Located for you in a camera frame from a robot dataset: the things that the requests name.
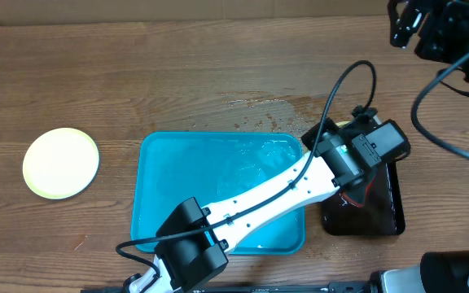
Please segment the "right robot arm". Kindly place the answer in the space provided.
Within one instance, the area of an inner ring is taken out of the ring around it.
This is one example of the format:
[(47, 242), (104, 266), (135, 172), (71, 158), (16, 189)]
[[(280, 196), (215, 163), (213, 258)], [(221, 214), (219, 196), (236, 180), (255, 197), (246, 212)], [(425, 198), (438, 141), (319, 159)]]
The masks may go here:
[(437, 85), (469, 98), (469, 91), (461, 91), (445, 83), (454, 71), (464, 74), (469, 83), (469, 1), (447, 0), (389, 0), (390, 44), (404, 48), (413, 35), (419, 35), (414, 53), (421, 59), (446, 65), (414, 99), (410, 119), (415, 129), (439, 148), (469, 161), (469, 151), (438, 138), (425, 129), (417, 117), (425, 97)]

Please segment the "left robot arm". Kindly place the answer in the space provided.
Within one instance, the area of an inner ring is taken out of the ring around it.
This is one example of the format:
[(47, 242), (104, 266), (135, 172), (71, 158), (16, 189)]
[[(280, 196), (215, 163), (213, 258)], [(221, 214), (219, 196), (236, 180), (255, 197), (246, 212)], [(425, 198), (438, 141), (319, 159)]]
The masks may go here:
[(356, 107), (339, 127), (326, 116), (303, 136), (308, 152), (291, 167), (235, 197), (202, 206), (191, 197), (175, 207), (152, 238), (116, 247), (148, 265), (126, 279), (124, 292), (192, 292), (221, 273), (227, 256), (270, 222), (344, 192), (363, 203), (365, 188), (385, 165), (410, 153), (394, 120), (380, 123), (374, 108)]

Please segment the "orange sponge with green pad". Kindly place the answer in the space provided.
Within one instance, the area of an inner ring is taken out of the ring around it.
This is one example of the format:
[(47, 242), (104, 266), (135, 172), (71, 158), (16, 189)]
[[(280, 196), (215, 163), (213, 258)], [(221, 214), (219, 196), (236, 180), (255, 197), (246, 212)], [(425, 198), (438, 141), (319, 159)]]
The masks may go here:
[(370, 194), (370, 189), (374, 185), (375, 179), (363, 181), (341, 193), (341, 197), (355, 207), (362, 208)]

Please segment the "yellow plate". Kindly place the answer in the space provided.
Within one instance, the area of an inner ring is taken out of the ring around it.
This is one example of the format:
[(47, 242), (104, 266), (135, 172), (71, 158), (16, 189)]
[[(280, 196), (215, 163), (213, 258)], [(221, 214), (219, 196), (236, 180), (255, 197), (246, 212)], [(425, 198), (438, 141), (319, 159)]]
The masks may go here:
[(336, 122), (335, 125), (342, 128), (346, 125), (348, 125), (350, 123), (350, 121), (340, 121), (340, 122)]
[(86, 189), (97, 175), (99, 149), (88, 134), (74, 128), (52, 129), (32, 142), (22, 163), (26, 186), (36, 195), (67, 199)]

